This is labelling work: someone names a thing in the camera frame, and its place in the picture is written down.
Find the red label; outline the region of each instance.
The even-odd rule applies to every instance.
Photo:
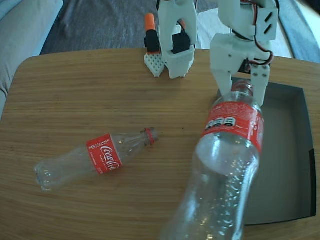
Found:
[[[262,151],[264,119],[258,110],[246,103],[227,101],[211,109],[202,136],[219,132],[242,136],[251,141],[260,153]]]
[[[86,148],[98,174],[105,174],[122,167],[110,134],[88,141]]]

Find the empty plastic bottle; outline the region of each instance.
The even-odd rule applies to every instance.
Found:
[[[79,178],[105,174],[127,164],[157,140],[154,128],[138,133],[108,133],[67,154],[39,162],[34,168],[36,181],[48,191]]]
[[[248,80],[213,105],[192,158],[184,199],[160,240],[240,240],[258,171],[264,120]]]

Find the wooden table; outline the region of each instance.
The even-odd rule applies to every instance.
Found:
[[[178,206],[218,90],[209,52],[186,78],[154,78],[144,49],[43,55],[18,69],[0,123],[1,240],[155,240]],[[320,65],[276,58],[271,82],[305,89],[320,167]],[[129,165],[56,193],[33,166],[103,133],[156,127],[160,141]],[[320,239],[320,216],[250,226],[245,240]]]

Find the bottle neck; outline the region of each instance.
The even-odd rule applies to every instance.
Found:
[[[232,85],[231,91],[244,93],[244,94],[247,94],[251,97],[254,96],[254,87],[253,87],[251,81],[248,79],[241,79],[241,80],[238,80],[237,82],[235,82]]]
[[[141,136],[144,139],[144,145],[153,145],[159,140],[157,131],[154,127],[146,128],[144,131],[141,131]]]

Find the cardboard box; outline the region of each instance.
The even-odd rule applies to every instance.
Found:
[[[316,163],[302,88],[269,83],[262,106],[263,150],[247,202],[245,224],[316,215]]]

